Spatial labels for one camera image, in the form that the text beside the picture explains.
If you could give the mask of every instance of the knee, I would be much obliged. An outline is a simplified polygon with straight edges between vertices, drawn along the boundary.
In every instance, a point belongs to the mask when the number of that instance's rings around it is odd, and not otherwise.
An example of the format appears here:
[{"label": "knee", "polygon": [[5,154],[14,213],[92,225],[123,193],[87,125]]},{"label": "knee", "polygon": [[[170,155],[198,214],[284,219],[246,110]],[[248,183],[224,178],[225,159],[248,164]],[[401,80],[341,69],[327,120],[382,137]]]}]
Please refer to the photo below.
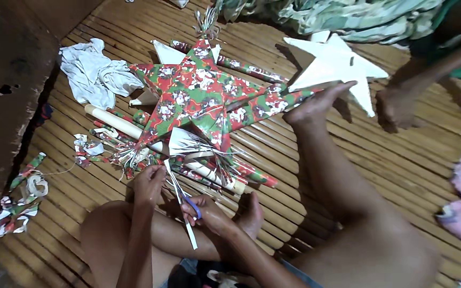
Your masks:
[{"label": "knee", "polygon": [[391,259],[400,265],[400,271],[420,279],[433,281],[440,264],[437,247],[409,223],[398,229],[384,229],[384,243],[392,251]]},{"label": "knee", "polygon": [[92,212],[88,213],[81,224],[81,234],[93,229],[99,229],[101,226],[108,226],[122,217],[126,217],[130,204],[122,200],[114,200],[104,203]]}]

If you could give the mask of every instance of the crumpled white cloth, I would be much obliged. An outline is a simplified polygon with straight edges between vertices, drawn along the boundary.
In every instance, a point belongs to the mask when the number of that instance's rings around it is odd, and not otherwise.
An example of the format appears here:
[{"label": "crumpled white cloth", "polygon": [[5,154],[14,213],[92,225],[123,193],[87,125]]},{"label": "crumpled white cloth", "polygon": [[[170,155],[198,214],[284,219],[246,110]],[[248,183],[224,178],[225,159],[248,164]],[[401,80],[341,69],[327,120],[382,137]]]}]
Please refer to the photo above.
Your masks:
[{"label": "crumpled white cloth", "polygon": [[98,108],[115,107],[115,94],[129,96],[144,84],[131,72],[124,60],[111,60],[102,54],[104,41],[90,39],[60,48],[60,69],[67,75],[74,98]]}]

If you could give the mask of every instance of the foot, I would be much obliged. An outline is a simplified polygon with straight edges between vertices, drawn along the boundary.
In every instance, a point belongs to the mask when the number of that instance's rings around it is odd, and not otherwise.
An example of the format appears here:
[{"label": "foot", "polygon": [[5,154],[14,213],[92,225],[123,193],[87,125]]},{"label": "foot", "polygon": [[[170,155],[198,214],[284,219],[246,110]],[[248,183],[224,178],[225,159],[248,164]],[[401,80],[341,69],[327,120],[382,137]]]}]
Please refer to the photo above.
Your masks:
[{"label": "foot", "polygon": [[306,99],[303,104],[284,114],[282,117],[293,129],[313,129],[323,128],[326,130],[326,115],[336,99],[347,93],[348,90],[356,85],[356,81],[324,89]]},{"label": "foot", "polygon": [[248,203],[248,210],[241,214],[236,224],[245,231],[250,238],[256,239],[257,233],[261,228],[264,221],[264,215],[257,198],[257,193],[252,192],[250,195],[250,202]]},{"label": "foot", "polygon": [[397,128],[413,127],[414,106],[421,90],[417,87],[389,87],[376,94],[376,110],[379,124],[390,133]]}]

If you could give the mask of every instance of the bamboo slat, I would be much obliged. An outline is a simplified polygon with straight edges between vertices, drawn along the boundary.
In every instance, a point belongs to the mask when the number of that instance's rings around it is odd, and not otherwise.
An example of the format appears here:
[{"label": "bamboo slat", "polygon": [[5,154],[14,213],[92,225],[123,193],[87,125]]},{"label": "bamboo slat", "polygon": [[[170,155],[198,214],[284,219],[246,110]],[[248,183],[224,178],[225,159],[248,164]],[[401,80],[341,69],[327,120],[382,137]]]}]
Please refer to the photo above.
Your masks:
[{"label": "bamboo slat", "polygon": [[[204,10],[208,0],[192,0],[177,9],[162,0],[125,3],[105,0],[91,15],[61,40],[63,46],[86,43],[97,37],[105,41],[103,54],[111,59],[131,63],[156,62],[151,40],[168,43],[171,39],[196,41],[193,13]],[[296,65],[281,51],[286,34],[259,23],[220,24],[218,35],[222,55],[250,62],[290,78]],[[394,47],[353,44],[357,53],[393,74],[409,54]],[[230,72],[260,85],[248,75]],[[382,90],[387,80],[370,85],[372,95]],[[130,97],[116,97],[115,109],[132,116]],[[28,232],[0,239],[0,262],[24,287],[94,286],[93,275],[84,261],[79,227],[86,214],[110,200],[124,200],[128,180],[117,167],[93,163],[86,169],[72,166],[73,134],[87,134],[95,128],[85,114],[84,105],[72,95],[67,77],[61,73],[54,84],[48,103],[53,108],[49,121],[35,131],[26,161],[38,152],[48,156],[40,165],[47,175],[49,194],[40,212],[28,225]],[[461,240],[441,228],[433,214],[449,201],[458,199],[448,179],[454,163],[461,157],[461,108],[441,86],[432,85],[417,101],[416,116],[425,126],[387,134],[354,105],[349,106],[353,123],[332,110],[327,127],[336,144],[358,171],[413,226],[440,249],[443,262],[436,276],[435,288],[456,287],[461,279]],[[336,230],[332,215],[319,203],[307,181],[303,160],[300,161],[296,135],[281,118],[274,116],[231,134],[236,157],[278,178],[275,189],[247,186],[255,191],[264,211],[265,222],[256,243],[273,255],[294,258],[324,243]],[[208,188],[193,180],[179,177],[183,188],[193,195]],[[233,217],[240,197],[224,191],[218,205]]]}]

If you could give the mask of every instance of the white paper strip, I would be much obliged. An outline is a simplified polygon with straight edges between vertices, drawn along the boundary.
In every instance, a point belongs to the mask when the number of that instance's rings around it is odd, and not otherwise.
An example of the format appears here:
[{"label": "white paper strip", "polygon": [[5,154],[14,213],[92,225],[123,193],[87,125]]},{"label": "white paper strip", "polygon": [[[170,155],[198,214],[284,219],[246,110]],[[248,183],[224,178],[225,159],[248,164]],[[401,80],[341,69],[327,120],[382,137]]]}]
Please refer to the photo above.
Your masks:
[{"label": "white paper strip", "polygon": [[[179,195],[179,189],[181,190],[180,193],[185,194],[186,192],[184,192],[182,188],[179,186],[179,184],[177,183],[177,180],[175,179],[175,176],[172,173],[172,170],[170,169],[170,162],[167,160],[164,163],[165,163],[166,171],[168,172],[168,174],[170,175],[170,178],[174,182],[173,186],[175,190],[175,195],[177,196],[177,201],[179,202],[179,205],[182,205],[182,199],[181,199],[181,196]],[[195,239],[195,234],[193,234],[192,226],[189,224],[189,222],[186,219],[184,219],[184,224],[186,225],[186,230],[188,231],[189,240],[192,243],[193,250],[195,250],[198,247],[197,247],[197,241]]]}]

